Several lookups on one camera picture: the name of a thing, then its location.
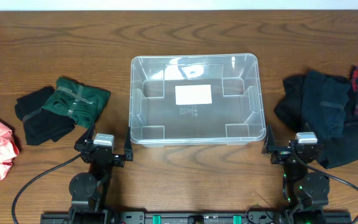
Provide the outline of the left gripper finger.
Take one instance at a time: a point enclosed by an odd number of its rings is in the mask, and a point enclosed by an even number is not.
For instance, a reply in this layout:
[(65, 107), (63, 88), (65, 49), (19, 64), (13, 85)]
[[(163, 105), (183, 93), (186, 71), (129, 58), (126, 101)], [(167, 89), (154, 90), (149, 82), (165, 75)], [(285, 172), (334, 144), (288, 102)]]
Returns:
[(92, 124), (86, 132), (75, 142), (75, 146), (86, 146), (88, 142), (93, 140), (95, 125)]
[(126, 139), (124, 143), (124, 155), (125, 156), (132, 156), (133, 155), (133, 149), (132, 149), (132, 143), (131, 143), (131, 128), (128, 127), (127, 133), (126, 133)]

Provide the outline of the green garment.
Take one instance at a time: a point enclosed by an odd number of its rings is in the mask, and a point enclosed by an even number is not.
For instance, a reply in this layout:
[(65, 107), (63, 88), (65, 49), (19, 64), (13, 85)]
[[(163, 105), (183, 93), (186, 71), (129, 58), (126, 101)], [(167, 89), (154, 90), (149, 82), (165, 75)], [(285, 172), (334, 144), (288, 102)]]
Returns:
[(89, 128), (106, 107), (111, 93), (100, 88), (81, 85), (60, 77), (56, 89), (46, 100), (43, 109), (74, 120), (76, 125)]

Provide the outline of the black garment pile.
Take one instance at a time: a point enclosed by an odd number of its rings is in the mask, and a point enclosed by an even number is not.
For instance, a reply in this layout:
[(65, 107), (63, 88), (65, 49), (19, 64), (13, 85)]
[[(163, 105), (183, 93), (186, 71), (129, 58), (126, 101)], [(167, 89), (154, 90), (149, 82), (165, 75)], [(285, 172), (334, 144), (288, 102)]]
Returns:
[[(302, 87), (306, 75), (294, 75), (283, 80), (285, 96), (276, 105), (277, 117), (294, 132), (310, 131), (301, 121)], [(326, 169), (343, 166), (358, 160), (358, 119), (355, 115), (356, 94), (350, 88), (345, 107), (346, 117), (341, 137), (318, 139), (322, 150), (317, 162)]]

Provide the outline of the dark navy garment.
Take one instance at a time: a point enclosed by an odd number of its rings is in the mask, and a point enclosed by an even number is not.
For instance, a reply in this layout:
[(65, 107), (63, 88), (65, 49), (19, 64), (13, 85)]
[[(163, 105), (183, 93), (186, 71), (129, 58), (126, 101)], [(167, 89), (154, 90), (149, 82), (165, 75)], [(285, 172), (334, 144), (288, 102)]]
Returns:
[(342, 136), (349, 80), (310, 70), (302, 87), (301, 121), (318, 139)]

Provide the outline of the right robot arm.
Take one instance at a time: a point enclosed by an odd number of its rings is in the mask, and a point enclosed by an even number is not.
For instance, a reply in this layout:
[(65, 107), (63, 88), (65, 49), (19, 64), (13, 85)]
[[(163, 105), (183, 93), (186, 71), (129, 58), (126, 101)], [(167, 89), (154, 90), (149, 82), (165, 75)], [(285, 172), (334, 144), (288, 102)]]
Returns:
[(310, 172), (307, 165), (317, 157), (319, 145), (313, 132), (297, 133), (287, 146), (275, 143), (273, 131), (267, 127), (263, 154), (270, 154), (270, 163), (283, 167), (283, 196), (288, 207), (272, 218), (273, 223), (324, 224), (323, 207), (328, 204), (329, 178)]

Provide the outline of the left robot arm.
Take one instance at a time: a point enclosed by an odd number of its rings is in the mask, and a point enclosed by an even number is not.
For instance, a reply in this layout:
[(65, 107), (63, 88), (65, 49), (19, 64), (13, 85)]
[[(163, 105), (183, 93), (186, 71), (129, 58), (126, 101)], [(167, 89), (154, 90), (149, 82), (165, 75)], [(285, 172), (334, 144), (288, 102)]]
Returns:
[(68, 223), (120, 222), (118, 213), (105, 205), (114, 167), (124, 167), (126, 161), (132, 161), (131, 129), (127, 129), (124, 153), (114, 153), (114, 136), (95, 134), (92, 125), (76, 141), (75, 150), (81, 159), (89, 164), (89, 171), (74, 176), (69, 184), (71, 207)]

